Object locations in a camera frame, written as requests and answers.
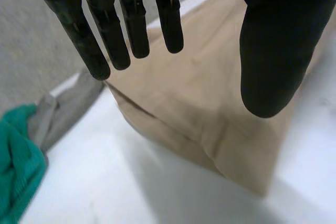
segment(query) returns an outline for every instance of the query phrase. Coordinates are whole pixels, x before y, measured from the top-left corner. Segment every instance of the green towel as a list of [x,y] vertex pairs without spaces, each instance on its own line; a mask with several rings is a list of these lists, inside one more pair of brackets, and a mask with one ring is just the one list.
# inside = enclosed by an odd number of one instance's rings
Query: green towel
[[22,105],[0,121],[0,223],[17,223],[46,171],[40,149],[28,139],[36,105]]

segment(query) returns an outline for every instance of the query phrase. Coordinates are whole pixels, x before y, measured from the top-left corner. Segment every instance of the floor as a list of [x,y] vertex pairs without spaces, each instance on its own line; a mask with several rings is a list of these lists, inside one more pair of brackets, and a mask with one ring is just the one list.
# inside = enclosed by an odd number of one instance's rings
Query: floor
[[[38,100],[80,71],[83,62],[43,0],[0,0],[0,3],[1,115],[11,107]],[[158,16],[155,1],[144,0],[144,5],[146,21],[150,23]],[[86,2],[83,9],[102,47]],[[122,17],[119,3],[116,9]]]

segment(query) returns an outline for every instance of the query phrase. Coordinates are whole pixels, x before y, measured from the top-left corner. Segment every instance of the gray fabric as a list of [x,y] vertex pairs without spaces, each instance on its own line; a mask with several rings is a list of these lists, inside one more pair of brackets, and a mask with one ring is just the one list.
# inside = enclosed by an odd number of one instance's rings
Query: gray fabric
[[85,71],[72,88],[58,97],[43,97],[36,114],[28,120],[29,138],[42,152],[48,151],[85,114],[103,87],[103,82]]

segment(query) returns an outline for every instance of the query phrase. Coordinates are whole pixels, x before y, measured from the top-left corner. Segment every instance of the white surface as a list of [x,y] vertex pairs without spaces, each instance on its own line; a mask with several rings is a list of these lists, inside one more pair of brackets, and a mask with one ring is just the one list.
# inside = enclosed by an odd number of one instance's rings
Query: white surface
[[264,200],[147,141],[105,89],[49,152],[22,223],[336,223],[335,68],[329,53],[305,82]]

